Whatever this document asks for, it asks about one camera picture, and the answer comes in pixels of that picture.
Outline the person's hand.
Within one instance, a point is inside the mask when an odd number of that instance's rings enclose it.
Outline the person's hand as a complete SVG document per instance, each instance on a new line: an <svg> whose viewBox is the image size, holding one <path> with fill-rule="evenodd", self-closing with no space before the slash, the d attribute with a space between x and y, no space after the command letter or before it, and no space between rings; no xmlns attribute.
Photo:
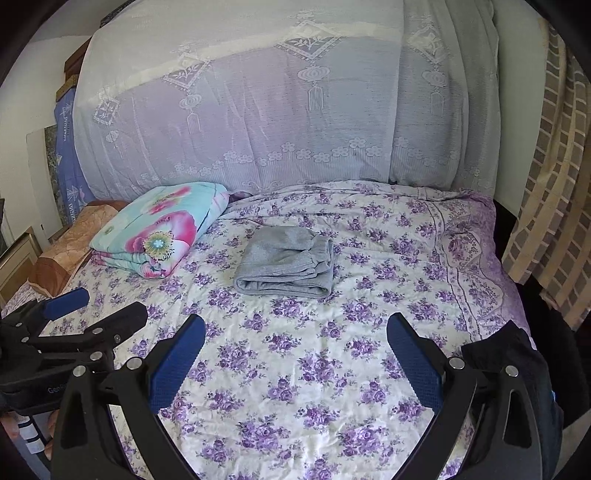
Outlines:
<svg viewBox="0 0 591 480"><path fill-rule="evenodd" d="M59 415L59 411L55 410L48 416L48 419L47 419L47 429L48 429L48 435L49 435L48 445L53 443L53 438L55 435L55 429L56 429L56 425L57 425L58 415Z"/></svg>

